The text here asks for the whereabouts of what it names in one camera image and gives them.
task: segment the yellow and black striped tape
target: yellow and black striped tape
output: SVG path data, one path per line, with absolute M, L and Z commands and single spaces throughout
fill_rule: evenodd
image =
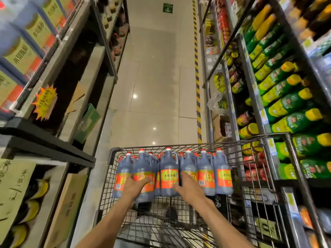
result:
M 193 4 L 193 23 L 194 23 L 194 60 L 195 60 L 195 82 L 197 90 L 197 124 L 198 124 L 198 143 L 202 143 L 201 136 L 201 109 L 200 109 L 200 85 L 199 85 L 199 67 L 198 67 L 198 30 L 197 30 L 197 16 L 195 11 L 195 0 Z

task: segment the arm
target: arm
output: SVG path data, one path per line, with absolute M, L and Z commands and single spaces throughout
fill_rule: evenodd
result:
M 219 247 L 252 248 L 253 245 L 235 229 L 217 210 L 212 200 L 205 197 L 200 185 L 185 172 L 182 172 L 183 187 L 175 184 L 174 189 L 205 220 Z
M 129 211 L 134 199 L 139 195 L 143 186 L 151 182 L 151 178 L 134 181 L 126 178 L 122 197 L 110 208 L 102 220 L 77 244 L 76 248 L 113 247 L 118 231 Z

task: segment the forearm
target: forearm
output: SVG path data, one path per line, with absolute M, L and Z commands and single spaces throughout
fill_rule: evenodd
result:
M 120 198 L 102 220 L 78 243 L 76 248 L 113 247 L 131 204 L 130 198 Z
M 221 248 L 253 247 L 247 238 L 223 217 L 215 207 L 213 201 L 205 198 L 197 204 L 196 210 L 205 220 L 213 237 Z

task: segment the shopping cart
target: shopping cart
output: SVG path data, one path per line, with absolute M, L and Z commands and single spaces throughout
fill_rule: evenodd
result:
M 291 157 L 297 159 L 293 153 L 294 147 L 290 134 L 271 134 L 272 137 L 287 139 Z M 238 142 L 186 144 L 170 146 L 177 153 L 185 152 L 190 148 L 192 152 L 200 154 L 201 149 L 215 152 L 222 148 L 231 167 L 234 193 L 232 196 L 216 195 L 212 197 L 216 207 L 242 234 L 256 247 L 294 247 L 286 207 L 282 200 L 282 191 L 275 185 L 274 157 L 267 145 L 270 135 L 256 136 L 250 140 Z M 144 148 L 146 153 L 160 154 L 167 146 L 139 146 L 130 148 L 113 148 L 108 160 L 108 172 L 105 178 L 99 210 L 95 224 L 118 200 L 112 196 L 116 169 L 119 158 L 127 151 L 138 156 L 139 149 Z M 254 173 L 259 161 L 255 156 L 250 165 L 244 169 L 243 151 L 263 151 L 265 164 L 263 174 Z M 126 215 L 118 233 L 118 239 L 149 247 L 217 247 L 212 233 L 199 214 L 181 197 L 155 197 L 151 203 L 134 204 Z

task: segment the hand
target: hand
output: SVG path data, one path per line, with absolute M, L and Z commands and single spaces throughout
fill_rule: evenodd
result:
M 174 184 L 173 188 L 182 196 L 182 198 L 196 210 L 198 204 L 207 199 L 201 186 L 186 172 L 182 172 L 183 187 Z
M 135 181 L 132 177 L 127 177 L 124 184 L 122 197 L 129 198 L 133 202 L 134 199 L 139 196 L 144 185 L 150 183 L 152 180 L 153 179 L 151 177 L 147 177 L 143 180 Z

